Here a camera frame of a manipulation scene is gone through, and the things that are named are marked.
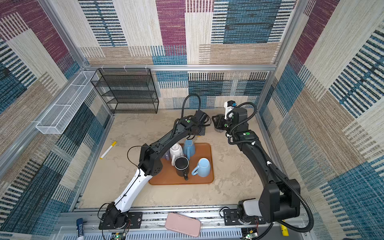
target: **pink case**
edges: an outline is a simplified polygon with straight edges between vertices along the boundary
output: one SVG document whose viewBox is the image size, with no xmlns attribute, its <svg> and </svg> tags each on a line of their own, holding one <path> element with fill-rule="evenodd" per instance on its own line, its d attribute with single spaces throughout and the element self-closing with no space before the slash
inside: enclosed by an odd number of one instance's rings
<svg viewBox="0 0 384 240">
<path fill-rule="evenodd" d="M 166 220 L 166 229 L 184 233 L 192 237 L 198 237 L 200 234 L 201 222 L 197 219 L 186 217 L 170 212 Z"/>
</svg>

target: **white wire basket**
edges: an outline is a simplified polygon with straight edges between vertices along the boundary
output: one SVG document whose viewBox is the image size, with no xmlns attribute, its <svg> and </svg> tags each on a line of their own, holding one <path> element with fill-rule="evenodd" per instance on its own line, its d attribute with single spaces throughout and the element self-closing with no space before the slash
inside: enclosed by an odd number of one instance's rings
<svg viewBox="0 0 384 240">
<path fill-rule="evenodd" d="M 36 128 L 42 134 L 62 134 L 92 90 L 92 78 L 97 81 L 99 77 L 93 71 L 81 72 L 47 111 Z"/>
</svg>

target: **orange tray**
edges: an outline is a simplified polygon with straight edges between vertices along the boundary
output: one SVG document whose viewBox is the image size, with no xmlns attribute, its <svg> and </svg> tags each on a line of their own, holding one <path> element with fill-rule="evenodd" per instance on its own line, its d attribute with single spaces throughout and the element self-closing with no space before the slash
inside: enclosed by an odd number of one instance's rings
<svg viewBox="0 0 384 240">
<path fill-rule="evenodd" d="M 171 161 L 161 159 L 163 163 L 163 169 L 149 180 L 151 185 L 175 185 L 175 184 L 210 184 L 214 181 L 214 166 L 212 162 L 211 145 L 206 142 L 195 142 L 196 153 L 191 157 L 189 161 L 189 173 L 188 181 L 185 181 L 183 177 L 180 177 L 176 173 L 176 168 L 171 165 Z M 211 163 L 211 172 L 206 177 L 200 177 L 199 175 L 192 176 L 193 169 L 197 166 L 198 161 L 205 157 Z"/>
</svg>

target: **light blue mug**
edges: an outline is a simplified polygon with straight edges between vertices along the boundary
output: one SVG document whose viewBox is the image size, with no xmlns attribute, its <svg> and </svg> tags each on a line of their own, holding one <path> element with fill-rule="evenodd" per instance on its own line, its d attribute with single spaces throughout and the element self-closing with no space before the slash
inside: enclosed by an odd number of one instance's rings
<svg viewBox="0 0 384 240">
<path fill-rule="evenodd" d="M 198 174 L 200 177 L 207 177 L 211 172 L 211 163 L 206 158 L 201 158 L 197 163 L 197 167 L 192 171 L 192 175 Z"/>
<path fill-rule="evenodd" d="M 191 160 L 191 157 L 195 155 L 196 148 L 192 140 L 186 140 L 184 142 L 183 152 L 185 155 L 187 155 L 188 160 Z"/>
</svg>

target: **blue marker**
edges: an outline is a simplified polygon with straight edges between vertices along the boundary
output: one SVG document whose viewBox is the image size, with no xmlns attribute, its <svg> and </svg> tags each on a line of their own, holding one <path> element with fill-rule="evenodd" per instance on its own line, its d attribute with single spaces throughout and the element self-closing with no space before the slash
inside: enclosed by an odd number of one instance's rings
<svg viewBox="0 0 384 240">
<path fill-rule="evenodd" d="M 77 240 L 84 240 L 84 233 L 83 233 L 83 219 L 79 218 L 76 220 L 76 227 L 77 227 Z"/>
</svg>

